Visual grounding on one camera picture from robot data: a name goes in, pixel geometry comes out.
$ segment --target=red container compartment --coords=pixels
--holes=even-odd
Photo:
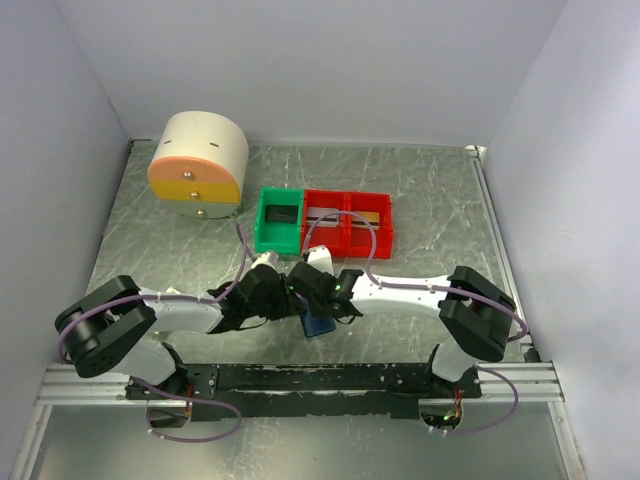
[[[376,230],[375,258],[391,258],[393,247],[393,221],[391,197],[384,193],[334,192],[330,190],[305,190],[304,219],[300,232],[300,245],[304,245],[310,225],[306,219],[309,208],[335,208],[352,212],[375,212],[379,216]],[[340,224],[334,227],[318,226],[313,230],[309,247],[326,245],[334,257],[368,257],[371,250],[371,234],[366,227],[354,228],[350,215],[340,215]]]
[[[391,258],[393,247],[393,220],[391,217],[391,197],[384,193],[350,193],[352,212],[376,212],[380,226],[376,230],[375,258]],[[347,247],[348,257],[368,257],[371,250],[371,233],[367,228],[352,228]]]
[[[307,214],[309,208],[335,208],[337,210],[350,210],[349,193],[333,192],[330,190],[305,190],[304,192],[304,218],[300,232],[300,245],[304,245],[309,227]],[[347,248],[351,239],[351,216],[340,215],[340,223],[335,227],[317,226],[313,229],[309,247],[326,245],[334,257],[346,257]]]

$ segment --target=green bin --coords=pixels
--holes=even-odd
[[[296,223],[267,222],[265,217],[269,205],[297,206]],[[280,254],[299,255],[303,210],[304,190],[262,187],[254,228],[256,252],[275,250]]]

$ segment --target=yellow drawer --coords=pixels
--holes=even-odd
[[[240,203],[240,190],[235,183],[204,183],[176,180],[151,180],[158,198],[210,203]]]

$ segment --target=scratched metal surface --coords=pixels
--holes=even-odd
[[[465,407],[467,427],[507,405]],[[363,417],[247,419],[228,439],[176,444],[148,435],[144,408],[55,407],[33,480],[565,480],[545,403],[521,404],[500,428],[443,439],[415,420]],[[206,437],[232,420],[191,424]]]
[[[155,148],[147,141],[134,145],[89,290],[114,275],[129,274],[151,289],[200,293],[230,280],[239,265],[240,243],[231,220],[182,217],[160,205],[146,177]],[[389,193],[395,243],[391,260],[374,263],[376,273],[431,277],[469,265],[504,288],[464,149],[252,147],[239,216],[251,245],[262,186]],[[339,261],[335,266],[363,263]],[[281,262],[285,270],[292,264]],[[246,332],[176,332],[167,338],[189,363],[347,363],[426,361],[446,336],[435,319],[396,314],[367,316],[312,340],[305,339],[297,318]],[[505,360],[523,361],[517,346],[509,346]]]

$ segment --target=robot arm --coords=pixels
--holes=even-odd
[[[313,316],[406,313],[439,318],[451,337],[439,346],[432,368],[435,375],[449,382],[457,381],[478,361],[503,359],[511,318],[483,303],[432,288],[463,289],[515,311],[515,302],[472,268],[456,267],[451,276],[423,279],[375,275],[376,284],[362,270],[343,270],[334,277],[326,267],[330,265],[326,261],[328,250],[318,248],[310,252],[308,262],[299,262],[287,277],[287,285],[308,301]],[[412,285],[425,288],[410,288]]]
[[[61,333],[74,318],[112,300],[144,295],[147,300],[126,303],[81,322],[64,345],[80,377],[118,372],[159,385],[176,373],[181,360],[155,333],[183,330],[217,334],[239,330],[254,316],[275,320],[302,310],[300,300],[285,288],[284,275],[274,266],[274,255],[258,257],[217,304],[212,303],[213,298],[228,284],[206,292],[199,301],[185,302],[177,301],[175,295],[139,288],[131,277],[115,277],[62,312],[55,321],[56,330]]]
[[[469,267],[457,267],[451,276],[375,278],[382,285],[462,288],[515,310],[512,299]],[[437,348],[431,366],[433,374],[449,382],[458,381],[478,360],[502,360],[511,326],[506,314],[463,296],[433,289],[379,286],[362,270],[343,270],[336,277],[324,247],[312,250],[307,261],[297,263],[287,277],[277,271],[272,254],[263,254],[223,301],[207,303],[227,286],[208,291],[201,302],[187,303],[140,289],[130,277],[115,277],[63,312],[55,326],[60,333],[78,315],[106,302],[130,295],[150,295],[145,297],[148,300],[124,304],[81,322],[64,345],[81,377],[111,371],[144,378],[154,385],[174,376],[181,365],[177,354],[157,340],[155,332],[217,334],[240,330],[242,323],[254,316],[275,320],[300,313],[304,309],[300,297],[317,318],[373,313],[439,318],[451,337]]]

